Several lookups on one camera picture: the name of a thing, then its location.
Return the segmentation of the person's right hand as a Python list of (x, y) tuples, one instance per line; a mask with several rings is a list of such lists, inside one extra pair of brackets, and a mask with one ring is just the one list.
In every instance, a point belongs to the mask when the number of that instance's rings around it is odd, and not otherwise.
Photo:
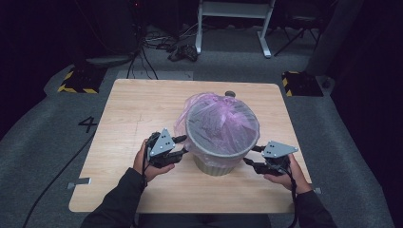
[[(288, 155), (289, 161), (290, 161), (290, 173), (292, 174), (292, 178), (295, 180), (296, 183), (296, 193), (297, 194), (303, 194), (307, 193), (309, 191), (312, 191), (313, 188), (312, 186), (308, 183), (308, 181), (305, 179), (302, 170), (297, 163), (295, 157), (293, 154)], [(288, 175), (282, 175), (282, 176), (273, 176), (270, 174), (265, 174), (263, 176), (266, 180), (269, 180), (270, 182), (277, 183), (283, 185), (286, 189), (292, 190), (292, 181), (291, 178)]]

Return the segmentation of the black folding chair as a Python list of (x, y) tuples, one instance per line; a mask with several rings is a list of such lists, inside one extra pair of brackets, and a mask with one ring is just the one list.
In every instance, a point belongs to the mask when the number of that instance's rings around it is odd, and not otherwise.
[(287, 34), (287, 28), (296, 29), (297, 34), (288, 38), (288, 42), (275, 53), (275, 56), (287, 49), (297, 38), (302, 38), (306, 31), (311, 34), (315, 41), (315, 47), (317, 47), (322, 26), (322, 11), (317, 5), (307, 0), (289, 0), (284, 6), (284, 25), (282, 28), (285, 34)]

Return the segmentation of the black yellow striped block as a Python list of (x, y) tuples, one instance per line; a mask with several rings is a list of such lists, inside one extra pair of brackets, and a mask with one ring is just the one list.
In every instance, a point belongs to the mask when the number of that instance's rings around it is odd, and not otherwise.
[(106, 72), (106, 68), (80, 69), (73, 67), (59, 86), (58, 92), (97, 94), (100, 92)]
[(285, 94), (292, 96), (322, 97), (323, 93), (315, 76), (302, 71), (285, 71), (281, 75)]

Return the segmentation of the dark lump on floor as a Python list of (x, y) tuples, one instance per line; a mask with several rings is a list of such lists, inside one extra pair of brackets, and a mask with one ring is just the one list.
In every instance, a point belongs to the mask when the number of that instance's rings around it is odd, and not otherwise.
[(172, 62), (177, 62), (183, 59), (187, 59), (191, 62), (196, 62), (198, 60), (198, 52), (196, 47), (193, 45), (183, 45), (177, 48), (175, 52), (172, 52), (168, 56), (168, 60)]

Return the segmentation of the person's left hand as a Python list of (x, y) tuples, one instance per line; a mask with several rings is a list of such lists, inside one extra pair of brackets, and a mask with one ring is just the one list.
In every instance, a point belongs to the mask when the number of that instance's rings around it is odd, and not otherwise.
[(145, 176), (147, 182), (150, 182), (157, 176), (168, 173), (175, 167), (175, 165), (169, 164), (162, 168), (156, 168), (154, 166), (149, 165), (148, 161), (144, 157), (146, 143), (147, 139), (144, 139), (142, 146), (134, 159), (133, 169), (136, 170), (138, 173), (140, 173), (142, 176)]

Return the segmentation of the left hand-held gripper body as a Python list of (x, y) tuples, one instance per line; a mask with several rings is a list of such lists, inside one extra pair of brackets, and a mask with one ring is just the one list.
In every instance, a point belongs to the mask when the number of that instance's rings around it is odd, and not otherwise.
[(172, 153), (175, 142), (172, 140), (168, 130), (164, 128), (161, 132), (154, 132), (146, 143), (146, 159), (154, 167), (162, 168), (171, 163), (179, 161), (179, 155)]

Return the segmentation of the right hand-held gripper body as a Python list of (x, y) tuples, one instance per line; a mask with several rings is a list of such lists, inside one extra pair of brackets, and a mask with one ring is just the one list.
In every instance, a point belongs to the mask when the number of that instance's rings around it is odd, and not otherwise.
[(298, 152), (298, 149), (294, 146), (274, 141), (270, 141), (265, 146), (264, 151), (260, 152), (265, 159), (264, 167), (255, 167), (255, 172), (273, 176), (286, 174), (290, 165), (288, 155)]

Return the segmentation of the grey curtain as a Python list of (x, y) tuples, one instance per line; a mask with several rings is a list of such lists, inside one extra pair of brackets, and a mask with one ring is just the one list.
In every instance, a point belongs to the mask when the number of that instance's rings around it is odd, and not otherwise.
[(321, 76), (335, 59), (336, 54), (358, 16), (364, 0), (338, 0), (335, 12), (319, 39), (305, 72)]

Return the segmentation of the grey round stand base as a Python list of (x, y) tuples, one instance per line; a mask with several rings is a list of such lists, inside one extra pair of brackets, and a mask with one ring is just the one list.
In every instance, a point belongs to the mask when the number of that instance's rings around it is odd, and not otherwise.
[(130, 55), (112, 55), (89, 58), (86, 61), (95, 67), (117, 67), (132, 60)]

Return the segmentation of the white metal stand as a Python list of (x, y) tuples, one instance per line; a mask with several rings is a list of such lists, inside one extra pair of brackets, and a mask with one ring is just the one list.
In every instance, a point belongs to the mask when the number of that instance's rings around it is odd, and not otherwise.
[(233, 3), (233, 2), (212, 2), (199, 0), (198, 6), (198, 28), (195, 47), (198, 54), (202, 52), (202, 19), (207, 16), (234, 17), (262, 19), (264, 21), (262, 30), (257, 31), (257, 36), (265, 58), (271, 58), (272, 53), (266, 42), (265, 36), (272, 17), (277, 0), (268, 0), (264, 4)]

